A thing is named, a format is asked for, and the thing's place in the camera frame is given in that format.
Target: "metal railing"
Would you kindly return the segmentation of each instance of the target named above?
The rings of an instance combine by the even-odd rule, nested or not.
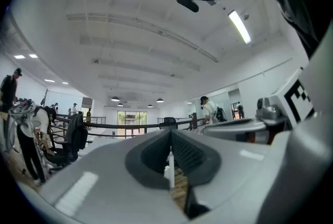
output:
[[[176,122],[178,122],[181,119],[188,119],[188,118],[174,118]],[[164,118],[157,118],[157,124],[164,123]]]
[[[72,116],[58,114],[58,117],[71,119]],[[83,117],[85,123],[106,124],[106,117]]]
[[[57,121],[58,122],[62,122],[63,125],[62,127],[57,125],[57,126],[52,126],[53,128],[57,128],[59,129],[58,131],[53,132],[53,134],[55,133],[61,133],[62,132],[62,136],[58,135],[60,137],[65,136],[66,134],[66,123],[70,122],[69,118],[64,118],[61,117],[64,115],[58,115],[57,116]],[[179,121],[176,123],[172,123],[172,122],[166,122],[166,123],[158,123],[158,124],[149,124],[149,125],[109,125],[109,124],[99,124],[99,123],[89,123],[86,122],[85,126],[86,127],[90,127],[90,128],[104,128],[104,129],[125,129],[125,130],[131,130],[131,135],[127,135],[125,133],[125,135],[106,135],[106,134],[95,134],[95,133],[88,133],[88,135],[92,135],[92,136],[102,136],[102,137],[111,137],[111,138],[133,138],[136,137],[136,135],[134,135],[134,130],[140,130],[143,129],[144,133],[147,133],[147,129],[149,128],[164,128],[164,127],[168,127],[168,126],[174,126],[174,125],[183,125],[183,124],[189,124],[189,127],[183,130],[192,130],[192,129],[196,129],[197,127],[199,127],[200,125],[198,125],[198,121],[201,121],[203,119],[197,119],[196,115],[193,115],[193,118],[191,120],[186,120],[186,121]]]

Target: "white ceiling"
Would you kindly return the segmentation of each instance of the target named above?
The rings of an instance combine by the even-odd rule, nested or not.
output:
[[[40,16],[30,17],[42,20],[39,24],[47,30],[41,31],[41,37],[50,34],[50,43],[32,36],[32,27],[22,25],[17,11],[13,15],[19,31],[13,27],[6,30],[7,37],[18,32],[8,39],[10,45],[19,46],[13,47],[11,53],[33,50],[41,61],[25,60],[24,66],[37,78],[66,77],[79,91],[108,105],[114,105],[107,102],[114,95],[122,102],[141,101],[154,106],[160,97],[172,102],[190,76],[198,75],[199,80],[202,72],[223,62],[228,52],[241,52],[278,30],[279,10],[272,0],[221,0],[214,6],[197,1],[198,13],[176,0],[34,2],[41,8],[37,11]],[[21,3],[24,0],[17,0],[17,4]],[[22,8],[31,14],[28,5]],[[232,10],[241,16],[250,15],[245,21],[252,39],[250,45],[244,43],[228,18]],[[43,63],[53,72],[36,69]],[[73,66],[84,76],[71,74]]]

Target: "ceiling beam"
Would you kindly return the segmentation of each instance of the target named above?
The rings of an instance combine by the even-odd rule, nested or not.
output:
[[[140,79],[134,79],[134,78],[127,78],[127,77],[117,77],[117,76],[106,75],[106,74],[99,74],[98,78],[103,79],[103,80],[123,81],[123,82],[138,83],[138,84],[144,84],[144,85],[160,86],[160,87],[166,87],[166,88],[173,87],[172,84],[164,83],[164,82],[153,82],[153,81],[149,81],[149,80],[140,80]]]
[[[92,59],[92,64],[96,64],[95,59]],[[156,69],[156,68],[150,68],[147,66],[140,66],[140,65],[125,63],[125,62],[121,62],[121,61],[115,62],[113,60],[99,59],[99,64],[104,65],[104,66],[109,66],[109,67],[132,69],[135,71],[142,71],[142,72],[157,74],[157,75],[166,76],[166,77],[170,77],[171,74],[174,74],[172,72],[168,72],[168,71],[164,71],[164,70],[160,70],[160,69]],[[180,74],[174,74],[173,78],[183,79],[184,77],[183,77],[183,75],[180,75]]]
[[[87,46],[106,46],[111,47],[112,49],[117,49],[120,51],[127,51],[132,53],[138,53],[145,56],[150,56],[152,58],[156,58],[159,60],[168,61],[177,65],[183,64],[186,68],[199,72],[200,66],[191,62],[187,61],[185,59],[179,58],[175,55],[172,55],[170,53],[161,51],[156,48],[151,48],[149,46],[139,45],[139,44],[132,44],[125,41],[114,41],[112,44],[108,39],[102,39],[102,38],[93,38],[94,44],[91,43],[90,39],[87,37],[80,37],[80,44],[81,45],[87,45]]]
[[[120,87],[120,86],[112,86],[112,85],[104,85],[104,89],[112,89],[119,91],[132,91],[132,92],[140,92],[140,93],[157,93],[157,94],[165,94],[165,91],[157,91],[157,90],[148,90],[141,88],[128,88],[128,87]]]
[[[91,18],[90,15],[93,15],[93,14],[94,13],[89,13],[88,19],[90,21],[100,21],[101,18],[95,18],[95,17]],[[81,20],[83,16],[80,16],[80,14],[74,14],[74,15],[69,14],[69,15],[66,15],[66,17],[67,17],[68,21],[77,21],[77,20]],[[202,49],[200,46],[190,42],[189,40],[183,38],[182,36],[180,36],[174,32],[171,32],[169,30],[158,27],[152,23],[148,23],[148,22],[138,20],[135,18],[129,18],[129,17],[125,17],[125,16],[111,15],[111,14],[108,14],[107,18],[108,18],[109,22],[112,22],[115,24],[133,27],[133,28],[145,30],[145,31],[163,36],[167,39],[170,39],[174,42],[179,43],[180,45],[186,46],[188,49],[191,49],[191,50],[197,52],[198,54],[203,55],[204,57],[206,57],[207,59],[210,59],[213,62],[216,62],[216,63],[219,62],[219,60],[215,56],[208,53],[206,50]]]

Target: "wooden floor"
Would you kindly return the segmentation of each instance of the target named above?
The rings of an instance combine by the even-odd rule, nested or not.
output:
[[[171,190],[171,197],[178,205],[180,210],[184,212],[187,195],[187,177],[183,175],[179,168],[175,170],[175,188]]]

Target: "light panel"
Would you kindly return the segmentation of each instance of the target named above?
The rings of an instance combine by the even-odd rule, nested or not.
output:
[[[245,41],[245,43],[246,44],[250,43],[251,42],[250,35],[249,35],[246,27],[244,26],[243,21],[241,20],[241,18],[237,14],[237,12],[233,10],[233,11],[231,11],[231,13],[229,13],[228,16],[230,17],[232,22],[235,24],[235,26],[238,29],[240,35],[243,37],[243,40]]]
[[[111,101],[114,101],[114,102],[119,102],[119,98],[118,98],[118,97],[116,97],[116,96],[114,96],[114,97],[112,97],[112,98],[111,98]]]

